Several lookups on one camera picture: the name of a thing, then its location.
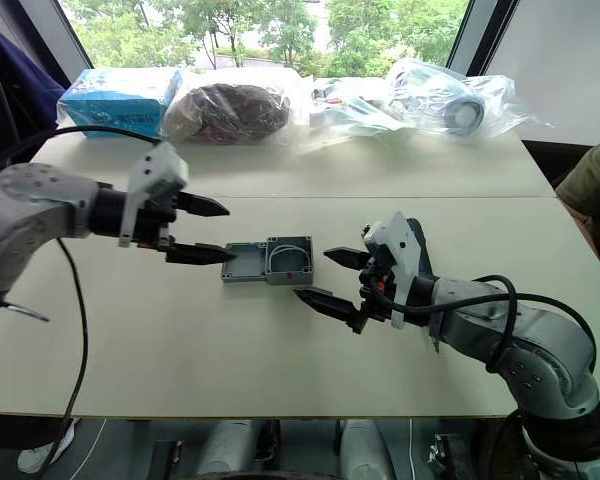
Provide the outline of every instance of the gray plastic box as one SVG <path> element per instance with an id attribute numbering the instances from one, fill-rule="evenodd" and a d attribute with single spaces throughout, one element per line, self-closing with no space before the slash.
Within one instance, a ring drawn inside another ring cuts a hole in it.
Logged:
<path id="1" fill-rule="evenodd" d="M 313 283 L 311 237 L 270 237 L 266 242 L 228 243 L 227 248 L 236 258 L 222 266 L 220 276 L 225 283 L 262 280 L 269 285 Z"/>

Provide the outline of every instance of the cable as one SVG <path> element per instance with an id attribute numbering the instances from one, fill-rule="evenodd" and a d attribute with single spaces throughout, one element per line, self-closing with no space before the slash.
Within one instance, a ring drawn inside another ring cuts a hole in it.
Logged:
<path id="1" fill-rule="evenodd" d="M 380 302 L 380 304 L 386 308 L 389 308 L 391 310 L 396 310 L 397 312 L 404 313 L 405 316 L 430 315 L 432 313 L 448 312 L 451 310 L 455 310 L 457 308 L 469 307 L 471 305 L 481 305 L 483 303 L 489 303 L 489 302 L 501 302 L 501 301 L 510 299 L 509 294 L 500 293 L 500 294 L 494 294 L 494 295 L 483 295 L 483 296 L 474 297 L 474 298 L 465 298 L 464 300 L 442 303 L 442 304 L 438 304 L 438 305 L 429 305 L 429 306 L 425 306 L 425 307 L 410 307 L 408 305 L 399 305 L 395 302 L 392 302 L 389 298 L 387 298 L 378 288 L 377 279 L 375 277 L 370 277 L 369 280 L 370 280 L 371 291 L 373 292 L 373 294 L 374 294 L 375 298 L 378 300 L 378 302 Z M 582 330 L 584 330 L 585 334 L 589 337 L 589 340 L 591 341 L 591 344 L 593 345 L 593 355 L 591 358 L 591 363 L 589 364 L 589 370 L 593 373 L 595 366 L 596 366 L 596 360 L 598 357 L 598 353 L 597 353 L 598 348 L 596 345 L 595 338 L 593 336 L 593 332 L 591 331 L 591 327 L 589 327 L 589 324 L 582 317 L 582 315 L 580 315 L 578 312 L 576 312 L 569 305 L 566 305 L 559 300 L 556 300 L 551 297 L 546 297 L 544 295 L 536 295 L 533 293 L 516 293 L 516 298 L 518 300 L 528 300 L 528 301 L 532 301 L 532 302 L 545 303 L 547 305 L 551 305 L 556 308 L 559 308 L 560 310 L 562 310 L 563 312 L 565 312 L 569 316 L 571 316 L 575 320 L 575 322 L 578 325 L 580 325 Z"/>
<path id="2" fill-rule="evenodd" d="M 82 470 L 82 467 L 85 466 L 85 464 L 87 463 L 87 461 L 89 460 L 89 457 L 91 457 L 91 454 L 93 453 L 93 450 L 96 448 L 96 445 L 98 443 L 98 440 L 100 440 L 100 435 L 102 434 L 102 430 L 104 430 L 104 426 L 107 424 L 107 419 L 105 418 L 102 421 L 102 425 L 100 426 L 100 431 L 98 432 L 98 434 L 96 435 L 96 439 L 93 441 L 93 445 L 91 445 L 91 448 L 89 449 L 89 452 L 87 453 L 87 456 L 84 457 L 84 460 L 82 461 L 82 463 L 80 464 L 80 466 L 78 467 L 78 469 L 74 472 L 73 475 L 71 475 L 69 477 L 69 480 L 74 480 L 78 474 L 80 473 L 80 471 Z"/>
<path id="3" fill-rule="evenodd" d="M 9 122 L 9 129 L 11 130 L 11 134 L 13 135 L 13 140 L 15 142 L 20 141 L 20 135 L 18 134 L 18 127 L 16 126 L 16 121 L 13 119 L 13 113 L 11 112 L 11 107 L 9 106 L 9 101 L 7 100 L 7 95 L 4 93 L 4 88 L 2 86 L 2 81 L 0 80 L 0 103 L 2 103 L 2 108 L 4 108 L 5 113 L 7 114 L 7 120 Z M 11 157 L 7 158 L 5 162 L 5 166 L 8 167 L 11 165 Z"/>
<path id="4" fill-rule="evenodd" d="M 576 467 L 576 475 L 578 475 L 578 480 L 582 480 L 582 474 L 580 473 L 580 467 L 578 467 L 578 462 L 573 462 L 573 466 Z"/>
<path id="5" fill-rule="evenodd" d="M 272 268 L 272 262 L 273 262 L 273 257 L 275 255 L 278 255 L 279 253 L 284 253 L 284 252 L 301 252 L 304 253 L 304 256 L 307 257 L 307 263 L 308 265 L 311 264 L 311 257 L 309 256 L 309 252 L 307 252 L 304 248 L 300 248 L 297 247 L 295 245 L 278 245 L 277 247 L 275 247 L 273 250 L 271 250 L 271 253 L 269 254 L 269 261 L 267 264 L 268 270 L 271 272 Z"/>
<path id="6" fill-rule="evenodd" d="M 513 330 L 516 326 L 516 320 L 518 318 L 518 299 L 516 298 L 516 289 L 513 286 L 511 280 L 502 275 L 488 275 L 486 277 L 476 278 L 475 282 L 490 282 L 496 281 L 502 283 L 507 289 L 509 294 L 509 309 L 507 311 L 507 322 L 504 326 L 504 331 L 500 337 L 500 341 L 496 345 L 495 350 L 491 354 L 491 358 L 486 364 L 487 372 L 495 373 L 497 366 L 502 360 L 505 350 L 511 346 L 513 339 Z"/>
<path id="7" fill-rule="evenodd" d="M 502 443 L 502 438 L 504 437 L 505 431 L 509 428 L 509 425 L 512 422 L 519 421 L 522 418 L 519 410 L 514 410 L 511 412 L 504 421 L 498 427 L 498 431 L 496 432 L 496 436 L 493 439 L 493 443 L 491 444 L 491 449 L 489 450 L 489 462 L 487 464 L 487 478 L 491 480 L 492 478 L 496 478 L 495 476 L 495 460 L 496 460 L 496 452 L 499 450 L 500 444 Z"/>
<path id="8" fill-rule="evenodd" d="M 89 353 L 89 331 L 87 328 L 87 309 L 84 305 L 84 297 L 82 296 L 82 286 L 80 285 L 80 277 L 78 276 L 78 269 L 76 267 L 75 262 L 73 261 L 73 257 L 69 252 L 69 249 L 66 247 L 64 242 L 58 238 L 57 239 L 60 248 L 64 252 L 67 257 L 67 261 L 69 262 L 69 266 L 71 267 L 71 274 L 73 275 L 73 282 L 76 287 L 76 295 L 78 296 L 78 305 L 80 307 L 80 320 L 82 323 L 82 359 L 80 361 L 80 371 L 78 372 L 78 378 L 76 380 L 76 384 L 73 387 L 73 392 L 71 392 L 71 397 L 69 398 L 69 403 L 67 404 L 67 408 L 64 411 L 64 415 L 62 416 L 62 422 L 60 424 L 60 429 L 58 430 L 58 436 L 53 442 L 53 447 L 49 451 L 47 458 L 45 459 L 42 467 L 40 468 L 40 472 L 38 473 L 38 480 L 41 480 L 44 476 L 45 472 L 51 465 L 51 461 L 58 451 L 58 447 L 60 446 L 60 442 L 62 441 L 67 427 L 69 426 L 69 422 L 71 421 L 71 411 L 73 410 L 73 405 L 76 403 L 76 398 L 78 397 L 78 392 L 80 391 L 80 387 L 82 386 L 82 380 L 84 379 L 84 374 L 87 369 L 87 356 Z"/>
<path id="9" fill-rule="evenodd" d="M 131 132 L 129 130 L 122 130 L 121 128 L 106 127 L 104 125 L 78 125 L 75 127 L 45 130 L 44 132 L 37 133 L 22 140 L 16 145 L 13 145 L 0 152 L 0 165 L 4 164 L 4 162 L 7 161 L 9 158 L 16 156 L 31 147 L 44 143 L 50 138 L 72 132 L 109 132 L 117 133 L 118 135 L 125 135 L 127 137 L 137 138 L 138 140 L 143 140 L 145 142 L 152 143 L 153 145 L 158 145 L 161 142 L 161 140 L 158 138 L 148 137 L 147 135 Z"/>
<path id="10" fill-rule="evenodd" d="M 416 469 L 413 465 L 413 418 L 409 419 L 409 466 L 411 467 L 411 480 L 416 480 Z"/>

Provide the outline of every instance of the black cable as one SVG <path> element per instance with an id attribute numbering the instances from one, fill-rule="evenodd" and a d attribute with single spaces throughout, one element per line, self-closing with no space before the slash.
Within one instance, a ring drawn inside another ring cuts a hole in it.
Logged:
<path id="1" fill-rule="evenodd" d="M 64 242 L 58 238 L 57 239 L 60 248 L 64 252 L 67 257 L 67 261 L 69 262 L 69 266 L 71 267 L 71 274 L 73 275 L 73 283 L 76 287 L 76 294 L 78 296 L 78 305 L 80 306 L 80 320 L 82 323 L 82 359 L 80 360 L 80 370 L 78 372 L 78 378 L 76 380 L 76 384 L 73 387 L 73 392 L 71 392 L 71 397 L 69 398 L 69 403 L 67 404 L 67 408 L 64 411 L 64 415 L 62 416 L 62 422 L 60 425 L 60 430 L 58 430 L 58 435 L 53 442 L 53 446 L 51 447 L 51 451 L 47 455 L 47 458 L 44 461 L 44 464 L 40 468 L 40 472 L 38 473 L 38 480 L 41 480 L 44 476 L 45 472 L 51 465 L 51 461 L 58 451 L 58 447 L 60 446 L 60 442 L 64 438 L 67 427 L 69 426 L 69 422 L 71 421 L 71 412 L 73 410 L 73 405 L 76 403 L 76 398 L 78 398 L 78 392 L 80 392 L 80 387 L 82 386 L 82 380 L 84 379 L 84 374 L 87 369 L 87 356 L 89 353 L 89 331 L 87 328 L 87 309 L 84 305 L 84 297 L 82 296 L 82 286 L 80 285 L 80 277 L 78 276 L 78 269 L 76 267 L 75 262 L 73 261 L 73 257 L 69 252 L 69 249 L 66 247 Z"/>
<path id="2" fill-rule="evenodd" d="M 4 93 L 4 87 L 2 86 L 2 81 L 0 80 L 0 103 L 2 103 L 2 108 L 4 108 L 5 113 L 7 114 L 7 120 L 9 122 L 9 129 L 11 130 L 11 134 L 13 135 L 13 140 L 15 142 L 20 141 L 20 135 L 18 134 L 18 127 L 16 126 L 16 121 L 13 118 L 13 113 L 11 112 L 11 107 L 9 107 L 9 101 L 7 100 L 7 95 Z M 9 166 L 11 164 L 11 159 L 8 158 L 5 166 Z"/>
<path id="3" fill-rule="evenodd" d="M 505 350 L 511 346 L 513 339 L 513 329 L 516 326 L 518 318 L 518 299 L 516 298 L 516 289 L 511 280 L 502 275 L 488 275 L 486 277 L 476 278 L 475 282 L 500 282 L 507 289 L 509 295 L 509 309 L 507 311 L 507 323 L 504 326 L 504 331 L 500 337 L 500 341 L 496 345 L 495 350 L 491 354 L 491 358 L 487 362 L 486 369 L 489 373 L 495 373 L 497 366 L 504 355 Z"/>
<path id="4" fill-rule="evenodd" d="M 573 462 L 573 466 L 576 467 L 576 475 L 578 475 L 578 480 L 582 480 L 582 474 L 580 473 L 580 467 L 578 467 L 578 462 Z"/>
<path id="5" fill-rule="evenodd" d="M 513 422 L 520 421 L 521 418 L 522 418 L 522 415 L 520 414 L 520 410 L 516 409 L 513 412 L 511 412 L 509 415 L 507 415 L 507 417 L 504 419 L 504 421 L 498 427 L 498 430 L 496 431 L 496 436 L 493 439 L 493 442 L 491 443 L 491 449 L 489 450 L 489 461 L 487 464 L 487 479 L 488 480 L 492 480 L 492 479 L 496 478 L 495 471 L 494 471 L 495 466 L 496 466 L 495 465 L 496 452 L 499 450 L 499 447 L 500 447 L 500 444 L 502 443 L 502 439 L 504 437 L 505 432 L 507 431 L 507 429 Z"/>
<path id="6" fill-rule="evenodd" d="M 161 140 L 158 138 L 149 137 L 147 135 L 131 132 L 129 130 L 123 130 L 121 128 L 106 127 L 104 125 L 78 125 L 75 127 L 64 127 L 54 130 L 45 130 L 44 132 L 36 133 L 35 135 L 32 135 L 17 143 L 16 145 L 13 145 L 0 152 L 0 168 L 4 164 L 4 162 L 7 161 L 9 158 L 18 155 L 29 148 L 44 143 L 46 140 L 56 137 L 58 135 L 63 135 L 65 133 L 72 132 L 109 132 L 117 133 L 118 135 L 125 135 L 127 137 L 137 138 L 138 140 L 143 140 L 154 145 L 157 145 L 161 142 Z"/>
<path id="7" fill-rule="evenodd" d="M 442 304 L 438 304 L 438 305 L 429 305 L 429 306 L 425 306 L 425 307 L 410 307 L 408 305 L 399 305 L 395 302 L 392 302 L 390 299 L 388 299 L 378 288 L 377 279 L 375 279 L 374 277 L 370 278 L 370 284 L 371 284 L 371 291 L 373 292 L 374 296 L 376 297 L 376 299 L 378 300 L 378 302 L 380 302 L 380 304 L 382 306 L 389 308 L 391 310 L 395 310 L 397 312 L 403 313 L 403 314 L 405 314 L 405 316 L 431 315 L 432 313 L 448 312 L 450 310 L 455 310 L 457 308 L 469 307 L 472 305 L 481 305 L 483 303 L 489 303 L 489 302 L 501 302 L 501 301 L 510 299 L 509 294 L 499 293 L 499 294 L 494 294 L 494 295 L 483 295 L 483 296 L 474 297 L 474 298 L 465 298 L 464 300 L 442 303 Z M 591 331 L 589 324 L 582 317 L 582 315 L 580 315 L 573 308 L 562 303 L 561 301 L 556 300 L 551 297 L 546 297 L 544 295 L 535 295 L 533 293 L 516 293 L 516 298 L 518 300 L 529 300 L 532 302 L 545 303 L 547 305 L 552 305 L 554 307 L 559 308 L 563 312 L 567 313 L 569 316 L 571 316 L 575 320 L 575 322 L 578 325 L 580 325 L 582 330 L 584 330 L 585 334 L 589 337 L 589 340 L 591 340 L 591 343 L 593 345 L 593 356 L 591 359 L 591 363 L 589 364 L 589 370 L 593 373 L 593 370 L 595 369 L 595 366 L 596 366 L 598 349 L 596 346 L 595 338 L 593 337 L 593 332 Z"/>

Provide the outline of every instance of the tree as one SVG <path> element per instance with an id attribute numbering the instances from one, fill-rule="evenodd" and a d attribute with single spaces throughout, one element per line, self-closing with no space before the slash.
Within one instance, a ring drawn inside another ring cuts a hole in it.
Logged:
<path id="1" fill-rule="evenodd" d="M 309 75 L 313 75 L 314 78 L 328 77 L 333 58 L 334 54 L 332 52 L 317 52 L 312 50 L 306 55 L 299 57 L 298 63 L 294 68 L 303 77 Z"/>
<path id="2" fill-rule="evenodd" d="M 336 55 L 329 75 L 383 76 L 396 43 L 395 0 L 330 0 L 329 29 Z"/>
<path id="3" fill-rule="evenodd" d="M 398 32 L 418 58 L 444 66 L 467 0 L 397 0 Z"/>
<path id="4" fill-rule="evenodd" d="M 72 26 L 98 67 L 175 66 L 193 62 L 177 25 L 151 22 L 141 0 L 63 0 Z"/>
<path id="5" fill-rule="evenodd" d="M 177 18 L 186 33 L 202 42 L 214 68 L 218 34 L 228 38 L 236 67 L 243 66 L 241 38 L 257 23 L 260 0 L 154 0 L 154 4 L 165 16 Z"/>
<path id="6" fill-rule="evenodd" d="M 301 0 L 266 2 L 259 14 L 262 45 L 272 46 L 271 58 L 293 67 L 298 56 L 313 50 L 313 33 L 317 21 Z"/>

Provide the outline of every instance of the white wall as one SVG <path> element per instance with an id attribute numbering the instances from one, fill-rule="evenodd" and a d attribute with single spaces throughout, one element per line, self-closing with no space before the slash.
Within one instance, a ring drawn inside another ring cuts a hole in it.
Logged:
<path id="1" fill-rule="evenodd" d="M 600 142 L 600 0 L 521 0 L 489 66 L 547 128 L 523 125 L 526 140 Z"/>

